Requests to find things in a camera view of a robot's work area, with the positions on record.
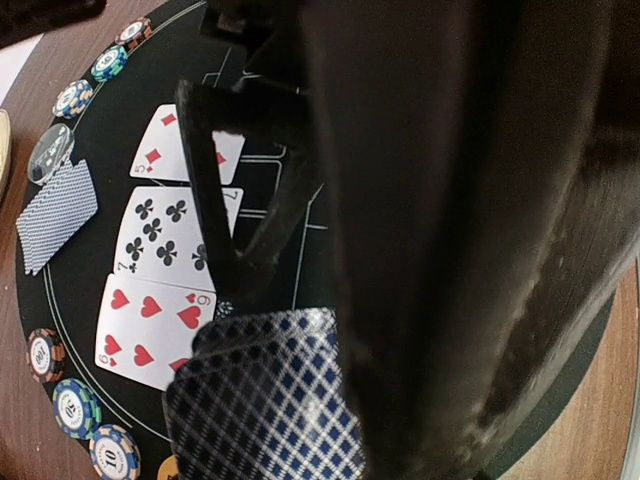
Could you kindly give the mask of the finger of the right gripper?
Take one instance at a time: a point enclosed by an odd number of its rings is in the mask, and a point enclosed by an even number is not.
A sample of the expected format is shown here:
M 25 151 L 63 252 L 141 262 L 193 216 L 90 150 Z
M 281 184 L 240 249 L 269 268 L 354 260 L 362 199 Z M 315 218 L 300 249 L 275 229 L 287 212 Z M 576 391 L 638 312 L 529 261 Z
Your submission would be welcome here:
M 271 85 L 233 91 L 181 80 L 174 103 L 204 265 L 219 297 L 254 302 L 272 282 L 283 250 L 324 183 L 310 102 Z M 217 133 L 272 141 L 289 155 L 244 248 L 230 223 L 237 201 L 234 188 L 223 184 Z

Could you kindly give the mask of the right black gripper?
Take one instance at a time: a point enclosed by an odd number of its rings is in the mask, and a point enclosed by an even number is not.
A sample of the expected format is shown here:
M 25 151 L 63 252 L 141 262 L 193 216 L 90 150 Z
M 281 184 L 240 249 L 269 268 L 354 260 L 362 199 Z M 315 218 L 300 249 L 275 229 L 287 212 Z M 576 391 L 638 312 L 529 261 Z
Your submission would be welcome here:
M 285 145 L 245 250 L 213 147 L 199 223 L 220 292 L 258 295 L 313 193 L 372 479 L 478 473 L 557 377 L 639 241 L 635 1 L 212 1 L 257 86 L 199 127 Z

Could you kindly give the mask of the five of diamonds card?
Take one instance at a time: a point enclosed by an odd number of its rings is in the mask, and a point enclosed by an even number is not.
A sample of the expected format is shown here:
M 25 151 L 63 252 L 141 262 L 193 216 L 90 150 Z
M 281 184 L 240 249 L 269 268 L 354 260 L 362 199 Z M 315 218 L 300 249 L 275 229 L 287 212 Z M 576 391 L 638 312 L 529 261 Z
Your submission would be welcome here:
M 221 184 L 232 183 L 245 144 L 242 135 L 213 131 Z M 160 105 L 152 116 L 134 156 L 130 176 L 156 180 L 188 181 L 179 121 L 174 104 Z

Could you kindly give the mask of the orange hundred chip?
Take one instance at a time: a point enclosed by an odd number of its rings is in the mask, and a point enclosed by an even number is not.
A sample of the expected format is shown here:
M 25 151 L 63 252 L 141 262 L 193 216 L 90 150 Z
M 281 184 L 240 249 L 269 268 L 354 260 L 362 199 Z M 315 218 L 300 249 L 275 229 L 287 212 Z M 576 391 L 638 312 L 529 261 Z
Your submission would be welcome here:
M 139 17 L 129 22 L 115 37 L 115 43 L 126 51 L 132 51 L 152 34 L 152 22 L 147 17 Z
M 36 328 L 30 333 L 26 359 L 36 381 L 44 384 L 60 380 L 65 358 L 64 344 L 55 330 Z

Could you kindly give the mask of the seven of clubs card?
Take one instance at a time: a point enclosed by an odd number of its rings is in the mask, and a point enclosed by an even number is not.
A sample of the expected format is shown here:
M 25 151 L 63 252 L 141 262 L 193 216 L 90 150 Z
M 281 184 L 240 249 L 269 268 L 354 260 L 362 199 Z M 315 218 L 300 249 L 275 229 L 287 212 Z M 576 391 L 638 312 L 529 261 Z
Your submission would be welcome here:
M 190 187 L 133 190 L 119 230 L 113 272 L 197 290 L 214 289 Z

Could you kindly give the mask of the green chips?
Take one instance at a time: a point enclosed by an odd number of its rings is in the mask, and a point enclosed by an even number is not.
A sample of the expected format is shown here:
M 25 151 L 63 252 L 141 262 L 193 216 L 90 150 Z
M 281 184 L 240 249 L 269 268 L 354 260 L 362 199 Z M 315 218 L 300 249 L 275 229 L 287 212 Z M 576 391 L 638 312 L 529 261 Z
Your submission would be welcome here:
M 99 83 L 115 78 L 126 66 L 128 54 L 124 47 L 114 45 L 105 50 L 91 68 L 92 77 Z

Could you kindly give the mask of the blue chips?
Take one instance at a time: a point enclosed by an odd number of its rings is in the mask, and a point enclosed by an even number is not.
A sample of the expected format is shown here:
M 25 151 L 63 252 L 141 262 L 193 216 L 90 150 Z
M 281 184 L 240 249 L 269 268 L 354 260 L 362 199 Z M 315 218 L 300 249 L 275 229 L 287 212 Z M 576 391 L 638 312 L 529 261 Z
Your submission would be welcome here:
M 135 441 L 118 425 L 99 427 L 89 442 L 89 452 L 100 479 L 134 480 L 140 475 Z
M 93 88 L 87 80 L 73 81 L 59 93 L 52 113 L 58 118 L 73 119 L 85 110 L 93 94 Z

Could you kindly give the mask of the dealt card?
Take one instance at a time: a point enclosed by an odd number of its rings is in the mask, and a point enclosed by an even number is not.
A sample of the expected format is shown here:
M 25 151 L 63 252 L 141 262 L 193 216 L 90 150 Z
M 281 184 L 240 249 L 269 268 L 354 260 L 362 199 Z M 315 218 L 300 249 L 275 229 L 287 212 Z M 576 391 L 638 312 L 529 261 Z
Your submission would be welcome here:
M 24 273 L 36 276 L 97 211 L 86 160 L 64 162 L 16 220 Z

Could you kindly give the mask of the six of hearts card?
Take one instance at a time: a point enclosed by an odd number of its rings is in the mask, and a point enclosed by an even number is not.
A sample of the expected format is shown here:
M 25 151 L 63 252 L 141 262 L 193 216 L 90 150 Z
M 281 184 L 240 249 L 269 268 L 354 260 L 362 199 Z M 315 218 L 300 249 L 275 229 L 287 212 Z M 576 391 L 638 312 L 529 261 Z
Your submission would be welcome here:
M 95 364 L 164 391 L 192 356 L 197 331 L 214 316 L 216 294 L 107 277 L 95 336 Z

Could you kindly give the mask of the blue playing card deck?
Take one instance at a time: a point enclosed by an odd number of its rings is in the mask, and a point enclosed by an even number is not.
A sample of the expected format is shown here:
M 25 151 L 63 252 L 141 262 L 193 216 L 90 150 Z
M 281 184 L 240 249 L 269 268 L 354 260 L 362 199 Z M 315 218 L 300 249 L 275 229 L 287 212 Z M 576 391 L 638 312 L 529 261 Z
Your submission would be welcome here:
M 163 407 L 182 479 L 359 479 L 335 312 L 306 308 L 203 327 Z

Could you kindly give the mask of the green chip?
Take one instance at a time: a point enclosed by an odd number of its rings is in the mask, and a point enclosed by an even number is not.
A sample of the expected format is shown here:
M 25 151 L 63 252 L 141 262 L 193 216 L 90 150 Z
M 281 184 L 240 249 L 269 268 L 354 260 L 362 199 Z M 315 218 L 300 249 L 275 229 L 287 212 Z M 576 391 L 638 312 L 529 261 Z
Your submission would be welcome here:
M 53 391 L 52 405 L 56 423 L 73 439 L 90 440 L 102 422 L 97 396 L 78 379 L 61 380 Z

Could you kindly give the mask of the orange big blind button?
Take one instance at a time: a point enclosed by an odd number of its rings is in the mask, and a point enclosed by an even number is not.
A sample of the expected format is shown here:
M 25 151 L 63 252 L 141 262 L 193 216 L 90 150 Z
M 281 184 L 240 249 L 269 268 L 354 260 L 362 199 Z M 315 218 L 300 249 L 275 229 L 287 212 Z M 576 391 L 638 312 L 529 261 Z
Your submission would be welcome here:
M 157 480 L 179 480 L 177 459 L 174 455 L 167 457 L 157 470 Z

